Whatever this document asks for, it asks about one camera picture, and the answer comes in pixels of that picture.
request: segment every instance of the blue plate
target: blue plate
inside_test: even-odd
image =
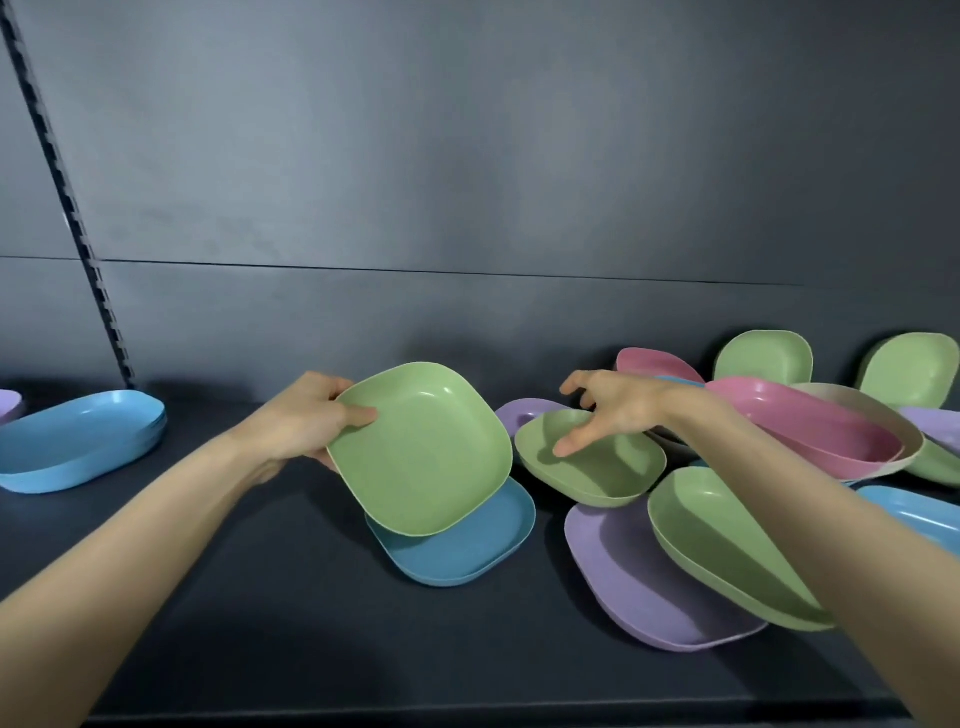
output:
[[[397,568],[411,579],[428,587],[459,587],[520,548],[536,519],[530,494],[508,477],[486,503],[434,536],[401,536],[370,516],[367,525]]]
[[[960,556],[960,508],[957,506],[887,485],[867,485],[857,493],[934,544]]]
[[[121,390],[37,412],[0,429],[0,486],[53,493],[116,470],[156,447],[163,403]]]
[[[706,385],[699,381],[690,381],[689,379],[681,379],[678,376],[670,375],[657,375],[654,379],[663,379],[664,381],[675,381],[678,384],[689,384],[691,387],[706,387]]]

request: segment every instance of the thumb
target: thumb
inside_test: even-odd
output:
[[[553,454],[557,457],[567,457],[612,433],[613,430],[607,418],[594,415],[593,419],[585,425],[575,427],[566,433],[553,447]]]
[[[348,427],[364,427],[376,420],[375,407],[356,407],[348,405],[345,421]]]

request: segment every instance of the wall panel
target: wall panel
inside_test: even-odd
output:
[[[960,15],[13,0],[103,258],[949,288]]]
[[[76,258],[27,103],[0,42],[0,255]]]
[[[491,404],[554,397],[572,369],[624,346],[664,349],[708,375],[748,328],[790,328],[816,379],[846,381],[868,345],[903,330],[960,338],[936,296],[909,301],[792,286],[107,263],[139,381],[265,399],[306,369],[362,378],[439,361]]]
[[[0,257],[0,386],[124,387],[79,260]]]

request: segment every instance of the plastic plate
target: plastic plate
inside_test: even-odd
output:
[[[891,407],[944,406],[960,368],[960,347],[942,333],[905,333],[867,354],[856,388]]]
[[[672,376],[692,383],[703,384],[704,378],[697,370],[668,352],[656,349],[637,349],[630,347],[622,350],[616,357],[614,367],[618,372],[643,376]]]
[[[960,412],[926,407],[904,407],[900,410],[907,420],[916,425],[937,445],[960,455]]]
[[[740,503],[709,468],[682,468],[650,496],[654,534],[684,571],[751,614],[816,632],[834,622]]]
[[[670,560],[654,536],[647,496],[617,510],[574,506],[564,531],[600,606],[643,643],[695,652],[742,640],[767,624]]]
[[[870,422],[893,433],[894,437],[900,440],[903,450],[897,456],[897,459],[880,466],[876,472],[870,473],[867,477],[885,477],[906,469],[917,459],[924,447],[924,434],[908,418],[859,390],[839,384],[821,384],[819,382],[795,384],[794,389],[816,397],[818,400],[831,401],[853,412],[858,412]]]
[[[354,384],[340,401],[379,410],[376,422],[345,430],[329,452],[360,505],[390,531],[446,531],[510,474],[510,435],[452,369],[404,364]]]
[[[813,377],[813,349],[793,331],[746,331],[717,356],[713,378],[724,376],[755,376],[779,384],[809,382]]]
[[[857,493],[934,544],[960,556],[960,508],[957,506],[886,485],[867,485]]]
[[[512,478],[473,513],[443,533],[401,536],[367,516],[367,525],[397,568],[430,587],[457,587],[486,573],[526,541],[537,519],[530,495]]]
[[[660,446],[643,434],[605,437],[565,458],[557,442],[593,415],[579,409],[547,412],[514,438],[520,459],[535,477],[565,496],[595,508],[617,508],[646,493],[666,468]]]
[[[893,433],[863,415],[792,387],[728,376],[707,388],[838,480],[870,477],[903,450]]]
[[[72,400],[0,428],[0,485],[53,493],[149,452],[166,426],[163,403],[121,390]]]

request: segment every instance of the dark shelf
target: dark shelf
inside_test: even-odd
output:
[[[0,491],[0,595],[251,410],[173,403],[166,440],[143,460],[61,494]],[[691,655],[631,640],[569,555],[570,502],[515,475],[538,504],[528,542],[478,581],[436,590],[392,566],[337,477],[292,463],[239,504],[94,721],[530,726],[905,715],[836,631],[771,627]]]

